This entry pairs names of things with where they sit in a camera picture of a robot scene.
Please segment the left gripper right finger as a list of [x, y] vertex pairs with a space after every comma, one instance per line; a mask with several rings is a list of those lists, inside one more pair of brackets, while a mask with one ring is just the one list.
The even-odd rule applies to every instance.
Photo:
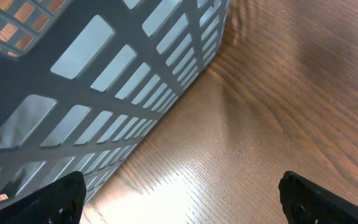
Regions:
[[286, 171], [278, 189], [289, 224], [358, 224], [358, 206], [293, 171]]

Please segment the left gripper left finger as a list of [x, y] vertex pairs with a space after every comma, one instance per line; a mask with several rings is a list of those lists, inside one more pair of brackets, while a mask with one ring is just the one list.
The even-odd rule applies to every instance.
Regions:
[[86, 197], [83, 174], [74, 171], [0, 210], [0, 224], [79, 224]]

